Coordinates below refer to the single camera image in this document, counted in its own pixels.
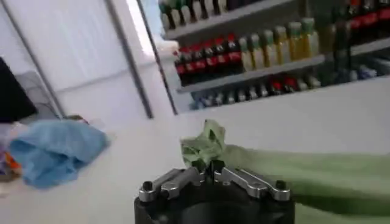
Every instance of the yellow bottle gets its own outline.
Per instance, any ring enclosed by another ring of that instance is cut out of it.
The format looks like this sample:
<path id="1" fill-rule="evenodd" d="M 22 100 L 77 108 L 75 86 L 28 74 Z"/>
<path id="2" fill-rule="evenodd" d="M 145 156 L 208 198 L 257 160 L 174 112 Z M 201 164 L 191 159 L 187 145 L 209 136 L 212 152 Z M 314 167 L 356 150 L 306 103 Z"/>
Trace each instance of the yellow bottle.
<path id="1" fill-rule="evenodd" d="M 303 52 L 306 58 L 319 54 L 318 33 L 314 29 L 314 18 L 304 18 L 303 25 Z"/>
<path id="2" fill-rule="evenodd" d="M 278 53 L 274 42 L 274 34 L 271 30 L 264 31 L 264 56 L 266 67 L 278 65 Z"/>
<path id="3" fill-rule="evenodd" d="M 303 58 L 303 38 L 301 36 L 301 23 L 291 22 L 289 23 L 290 32 L 290 55 L 293 61 Z"/>
<path id="4" fill-rule="evenodd" d="M 290 44 L 287 39 L 286 28 L 277 26 L 276 33 L 276 47 L 278 52 L 278 63 L 280 65 L 291 62 Z"/>

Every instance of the bottle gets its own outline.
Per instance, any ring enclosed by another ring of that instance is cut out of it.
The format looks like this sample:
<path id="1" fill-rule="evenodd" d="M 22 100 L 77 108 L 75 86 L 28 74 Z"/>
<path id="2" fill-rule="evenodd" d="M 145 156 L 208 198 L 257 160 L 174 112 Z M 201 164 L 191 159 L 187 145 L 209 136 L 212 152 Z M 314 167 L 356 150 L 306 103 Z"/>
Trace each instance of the bottle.
<path id="1" fill-rule="evenodd" d="M 280 82 L 278 82 L 278 81 L 272 81 L 271 82 L 271 93 L 273 96 L 282 95 L 283 94 L 282 84 L 280 84 Z"/>
<path id="2" fill-rule="evenodd" d="M 193 84 L 193 83 L 195 83 L 196 73 L 195 73 L 195 66 L 194 66 L 194 62 L 193 62 L 192 52 L 187 47 L 183 47 L 182 52 L 183 52 L 184 61 L 185 61 L 187 84 Z"/>
<path id="3" fill-rule="evenodd" d="M 225 76 L 230 73 L 228 64 L 229 64 L 229 53 L 227 51 L 227 46 L 222 37 L 215 39 L 215 50 L 218 58 L 217 64 L 217 73 L 220 76 Z"/>
<path id="4" fill-rule="evenodd" d="M 254 69 L 264 68 L 264 52 L 261 48 L 260 37 L 255 33 L 251 36 L 253 46 Z"/>
<path id="5" fill-rule="evenodd" d="M 193 9 L 197 21 L 207 18 L 204 0 L 194 0 Z"/>
<path id="6" fill-rule="evenodd" d="M 199 44 L 193 46 L 193 57 L 194 57 L 194 66 L 196 73 L 196 82 L 203 82 L 206 76 L 206 59 L 204 55 L 204 50 Z"/>
<path id="7" fill-rule="evenodd" d="M 229 68 L 234 74 L 243 72 L 243 61 L 241 59 L 241 49 L 234 34 L 227 37 L 227 50 L 229 52 Z"/>
<path id="8" fill-rule="evenodd" d="M 163 23 L 164 30 L 167 31 L 175 29 L 176 26 L 172 19 L 169 0 L 158 0 L 158 6 L 160 8 L 160 18 Z"/>
<path id="9" fill-rule="evenodd" d="M 215 50 L 211 45 L 211 41 L 204 43 L 204 50 L 205 50 L 205 58 L 207 63 L 207 74 L 208 74 L 208 76 L 205 77 L 205 79 L 206 80 L 215 79 L 218 76 L 217 74 L 218 59 Z"/>
<path id="10" fill-rule="evenodd" d="M 182 13 L 185 24 L 195 23 L 196 17 L 193 9 L 193 0 L 181 0 Z"/>
<path id="11" fill-rule="evenodd" d="M 239 39 L 239 45 L 241 47 L 241 59 L 243 61 L 244 71 L 249 72 L 254 69 L 252 54 L 248 49 L 246 38 L 242 37 Z"/>
<path id="12" fill-rule="evenodd" d="M 361 36 L 364 43 L 377 38 L 378 14 L 375 0 L 361 0 Z"/>
<path id="13" fill-rule="evenodd" d="M 218 14 L 227 13 L 227 1 L 228 0 L 215 0 L 216 6 L 218 8 Z"/>
<path id="14" fill-rule="evenodd" d="M 290 46 L 287 39 L 286 28 L 277 26 L 275 28 L 276 46 L 278 52 L 278 63 L 280 65 L 291 62 Z"/>
<path id="15" fill-rule="evenodd" d="M 182 83 L 182 86 L 186 86 L 187 85 L 187 82 L 185 80 L 186 78 L 186 71 L 185 71 L 185 65 L 183 63 L 183 61 L 181 60 L 180 58 L 180 55 L 177 51 L 174 51 L 173 52 L 173 55 L 175 55 L 175 68 L 176 68 L 176 71 L 177 71 L 177 74 L 179 75 L 179 78 L 180 78 L 180 82 Z"/>
<path id="16" fill-rule="evenodd" d="M 180 0 L 171 0 L 171 15 L 176 27 L 184 26 L 184 17 L 182 13 L 182 2 Z"/>
<path id="17" fill-rule="evenodd" d="M 238 100 L 240 102 L 245 102 L 246 101 L 246 95 L 245 95 L 245 91 L 243 89 L 240 89 L 238 91 L 237 96 L 238 96 Z"/>
<path id="18" fill-rule="evenodd" d="M 390 0 L 378 0 L 378 19 L 381 37 L 390 35 Z"/>
<path id="19" fill-rule="evenodd" d="M 289 23 L 289 29 L 290 29 L 290 54 L 291 59 L 296 61 L 300 60 L 302 57 L 302 36 L 300 33 L 301 30 L 301 23 L 297 22 L 291 22 Z"/>
<path id="20" fill-rule="evenodd" d="M 207 12 L 207 17 L 210 18 L 212 16 L 216 15 L 215 8 L 214 8 L 214 1 L 213 0 L 204 0 L 205 9 Z"/>
<path id="21" fill-rule="evenodd" d="M 251 86 L 249 88 L 249 99 L 250 100 L 255 100 L 258 98 L 258 94 L 256 92 L 256 88 L 254 86 Z"/>
<path id="22" fill-rule="evenodd" d="M 236 102 L 236 97 L 234 91 L 230 91 L 227 95 L 227 103 L 234 104 Z"/>
<path id="23" fill-rule="evenodd" d="M 274 43 L 274 34 L 271 30 L 264 31 L 264 57 L 266 67 L 272 67 L 278 64 L 278 54 Z"/>
<path id="24" fill-rule="evenodd" d="M 295 79 L 287 77 L 283 83 L 283 87 L 286 93 L 294 93 L 298 91 L 298 86 Z"/>
<path id="25" fill-rule="evenodd" d="M 304 18 L 303 24 L 303 53 L 310 58 L 319 54 L 318 33 L 314 29 L 314 18 Z"/>
<path id="26" fill-rule="evenodd" d="M 350 30 L 350 44 L 355 45 L 360 38 L 360 0 L 350 0 L 346 16 Z"/>

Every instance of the black object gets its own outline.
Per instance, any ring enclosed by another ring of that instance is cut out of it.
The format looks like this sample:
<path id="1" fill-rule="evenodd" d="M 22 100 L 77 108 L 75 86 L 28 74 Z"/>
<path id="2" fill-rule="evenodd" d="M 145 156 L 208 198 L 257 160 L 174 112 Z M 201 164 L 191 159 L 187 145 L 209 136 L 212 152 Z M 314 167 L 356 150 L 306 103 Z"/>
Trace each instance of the black object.
<path id="1" fill-rule="evenodd" d="M 0 123 L 12 123 L 36 113 L 37 109 L 0 57 Z"/>
<path id="2" fill-rule="evenodd" d="M 200 168 L 197 166 L 198 162 L 193 165 L 197 168 L 195 170 Z M 203 170 L 205 175 L 203 182 L 186 184 L 180 190 L 180 195 L 173 198 L 169 198 L 169 193 L 163 189 L 156 192 L 157 196 L 153 199 L 149 198 L 152 194 L 148 197 L 143 195 L 144 200 L 141 201 L 140 195 L 134 201 L 135 224 L 294 223 L 295 207 L 291 198 L 281 201 L 276 200 L 271 194 L 262 194 L 260 198 L 255 198 L 233 182 L 215 182 L 217 177 L 214 175 L 221 173 L 223 168 L 222 161 L 212 161 Z M 176 170 L 181 174 L 191 171 L 197 173 L 193 167 L 187 170 Z M 164 177 L 160 177 L 155 182 L 159 182 Z M 188 175 L 174 177 L 175 180 L 188 178 Z M 276 181 L 275 188 L 284 190 L 286 183 Z"/>

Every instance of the green bottle cap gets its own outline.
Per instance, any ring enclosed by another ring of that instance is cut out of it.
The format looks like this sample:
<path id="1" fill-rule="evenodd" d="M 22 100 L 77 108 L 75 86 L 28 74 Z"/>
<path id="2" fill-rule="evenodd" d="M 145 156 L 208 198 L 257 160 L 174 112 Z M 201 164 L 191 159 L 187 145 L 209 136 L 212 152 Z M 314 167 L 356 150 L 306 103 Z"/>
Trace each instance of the green bottle cap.
<path id="1" fill-rule="evenodd" d="M 314 32 L 314 18 L 302 19 L 302 27 L 303 27 L 304 33 L 313 33 Z"/>
<path id="2" fill-rule="evenodd" d="M 274 33 L 271 30 L 264 30 L 264 39 L 266 45 L 274 44 Z"/>
<path id="3" fill-rule="evenodd" d="M 260 37 L 258 34 L 254 33 L 250 38 L 252 39 L 253 48 L 260 48 Z"/>
<path id="4" fill-rule="evenodd" d="M 241 51 L 248 51 L 248 44 L 245 37 L 240 38 L 238 42 L 241 47 Z"/>

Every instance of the red label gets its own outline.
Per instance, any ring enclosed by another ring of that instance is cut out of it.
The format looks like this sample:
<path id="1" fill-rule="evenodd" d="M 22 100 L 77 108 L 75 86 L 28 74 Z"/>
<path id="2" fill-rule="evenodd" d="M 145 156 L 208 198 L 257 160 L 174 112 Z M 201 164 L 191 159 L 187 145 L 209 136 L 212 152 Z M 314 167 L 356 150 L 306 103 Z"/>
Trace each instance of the red label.
<path id="1" fill-rule="evenodd" d="M 184 74 L 184 72 L 185 72 L 185 68 L 184 68 L 184 65 L 178 65 L 178 66 L 176 66 L 176 71 L 177 71 L 177 73 L 178 74 Z"/>
<path id="2" fill-rule="evenodd" d="M 371 13 L 361 16 L 360 20 L 363 26 L 370 26 L 378 21 L 378 15 L 376 13 Z"/>
<path id="3" fill-rule="evenodd" d="M 211 58 L 207 59 L 207 64 L 209 66 L 215 66 L 217 64 L 217 62 L 218 62 L 217 57 L 211 57 Z"/>
<path id="4" fill-rule="evenodd" d="M 380 20 L 390 19 L 390 9 L 382 9 L 381 11 L 379 11 L 378 17 Z"/>
<path id="5" fill-rule="evenodd" d="M 240 52 L 231 52 L 231 53 L 229 53 L 229 58 L 231 61 L 241 61 L 241 53 Z"/>
<path id="6" fill-rule="evenodd" d="M 351 29 L 358 29 L 361 25 L 361 21 L 359 18 L 354 18 L 349 21 Z"/>
<path id="7" fill-rule="evenodd" d="M 192 71 L 194 70 L 194 66 L 193 66 L 192 63 L 187 63 L 187 64 L 185 64 L 185 67 L 187 68 L 187 70 L 188 70 L 189 72 L 192 72 Z"/>
<path id="8" fill-rule="evenodd" d="M 206 68 L 206 61 L 205 60 L 199 60 L 199 61 L 195 62 L 195 67 L 197 69 Z"/>

